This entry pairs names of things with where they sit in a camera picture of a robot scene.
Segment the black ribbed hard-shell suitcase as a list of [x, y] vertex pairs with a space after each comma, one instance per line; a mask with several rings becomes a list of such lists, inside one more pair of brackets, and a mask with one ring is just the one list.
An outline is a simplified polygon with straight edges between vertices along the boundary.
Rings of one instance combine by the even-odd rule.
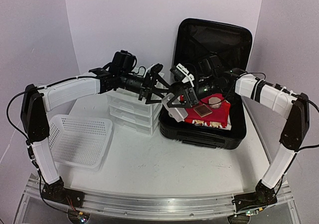
[[246, 121], [242, 99], [235, 94], [230, 71], [246, 70], [253, 36], [240, 26], [216, 21], [187, 18], [177, 32], [173, 64], [181, 63], [194, 76], [196, 96], [208, 104], [210, 96], [222, 99], [221, 107], [229, 107], [230, 129], [196, 124], [188, 117], [176, 122], [162, 108], [159, 130], [162, 136], [186, 144], [232, 150], [246, 136]]

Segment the translucent pink cylindrical container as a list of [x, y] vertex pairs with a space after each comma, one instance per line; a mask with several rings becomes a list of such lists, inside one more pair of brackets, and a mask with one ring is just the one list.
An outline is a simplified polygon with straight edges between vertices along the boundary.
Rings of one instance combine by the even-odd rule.
[[[161, 100], [161, 103], [164, 106], [164, 98]], [[188, 116], [188, 113], [185, 108], [169, 109], [167, 111], [170, 117], [174, 118], [177, 122], [184, 121], [185, 118]]]

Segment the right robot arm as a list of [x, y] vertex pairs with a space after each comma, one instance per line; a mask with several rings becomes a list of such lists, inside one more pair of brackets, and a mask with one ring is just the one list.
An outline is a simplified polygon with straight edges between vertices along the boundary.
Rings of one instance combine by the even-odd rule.
[[[251, 130], [255, 131], [260, 138], [257, 148], [267, 154], [270, 165], [256, 185], [235, 195], [232, 202], [237, 212], [275, 204], [284, 175], [298, 152], [307, 148], [303, 140], [310, 127], [310, 111], [315, 110], [308, 96], [266, 80], [261, 72], [220, 67], [216, 73], [206, 74], [191, 63], [173, 65], [169, 70], [170, 95], [182, 107], [162, 111], [159, 120], [163, 135], [188, 144], [231, 150], [245, 144]], [[230, 104], [227, 119], [216, 118], [212, 127], [206, 117], [192, 118], [188, 109], [194, 103], [189, 94], [194, 94], [200, 105], [207, 105], [211, 96], [221, 96], [223, 104]]]

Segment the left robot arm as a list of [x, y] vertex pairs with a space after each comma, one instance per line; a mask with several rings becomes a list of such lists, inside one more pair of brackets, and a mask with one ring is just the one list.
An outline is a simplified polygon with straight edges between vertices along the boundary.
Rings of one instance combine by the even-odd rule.
[[22, 134], [26, 138], [30, 160], [44, 181], [44, 186], [39, 188], [43, 201], [67, 205], [75, 201], [79, 207], [84, 197], [81, 191], [65, 188], [58, 174], [49, 147], [48, 113], [69, 111], [77, 99], [118, 88], [138, 94], [139, 99], [145, 98], [147, 104], [156, 103], [151, 96], [162, 97], [170, 89], [160, 76], [163, 66], [154, 64], [141, 76], [133, 72], [136, 64], [136, 56], [121, 50], [115, 53], [112, 62], [102, 68], [49, 85], [36, 87], [30, 84], [25, 88], [20, 114], [24, 128]]

